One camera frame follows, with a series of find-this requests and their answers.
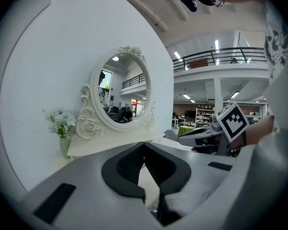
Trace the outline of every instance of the balcony railing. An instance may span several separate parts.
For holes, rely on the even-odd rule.
[[[199,67],[222,65],[222,64],[240,64],[240,63],[258,63],[266,62],[263,48],[255,47],[236,47],[221,48],[204,51],[180,59],[173,60],[174,72],[190,70]],[[123,89],[134,84],[145,81],[144,74],[135,76],[123,82]]]
[[[144,76],[144,74],[142,73],[142,74],[140,74],[140,75],[138,75],[138,76],[135,76],[135,77],[133,77],[133,78],[131,78],[131,79],[123,82],[123,89],[125,89],[125,88],[127,88],[127,87],[130,87],[130,86],[132,86],[132,85],[134,85],[134,84],[143,82],[143,81],[145,81],[145,76]]]

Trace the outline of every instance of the white flowers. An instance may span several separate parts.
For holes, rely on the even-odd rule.
[[[46,120],[49,120],[49,131],[51,133],[57,133],[60,138],[70,138],[68,130],[76,125],[76,119],[73,114],[67,113],[62,109],[58,109],[54,112],[46,112]]]

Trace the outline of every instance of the curved white wall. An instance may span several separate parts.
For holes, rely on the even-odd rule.
[[[140,47],[145,55],[156,100],[156,132],[162,133],[171,125],[172,61],[126,0],[52,0],[25,30],[3,77],[0,123],[11,165],[27,190],[47,177],[59,150],[43,109],[78,112],[81,87],[95,63],[112,48],[126,45]]]

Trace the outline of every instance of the flower vase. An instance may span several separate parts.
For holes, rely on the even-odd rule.
[[[70,142],[71,142],[70,138],[66,138],[66,137],[60,138],[60,150],[61,150],[62,156],[65,159],[70,158],[69,156],[67,156],[67,151],[68,151],[68,147],[69,147]]]

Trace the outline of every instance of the ornate mirror frame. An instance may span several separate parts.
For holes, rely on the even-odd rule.
[[[125,124],[116,123],[108,117],[100,104],[97,87],[100,72],[106,62],[110,58],[121,53],[130,56],[140,66],[146,81],[146,101],[144,109],[135,120]],[[122,132],[128,131],[126,132],[126,135],[128,136],[132,132],[136,136],[141,136],[140,134],[143,134],[143,137],[152,137],[154,133],[154,116],[152,112],[154,101],[151,98],[151,91],[152,86],[146,60],[145,57],[142,56],[140,49],[138,47],[126,46],[111,50],[104,55],[93,68],[90,84],[85,84],[83,86],[83,106],[77,119],[77,135],[84,139],[91,139],[95,137],[96,134],[98,134],[98,137],[103,137],[104,134],[109,133],[113,137],[116,137],[117,132],[122,136]]]

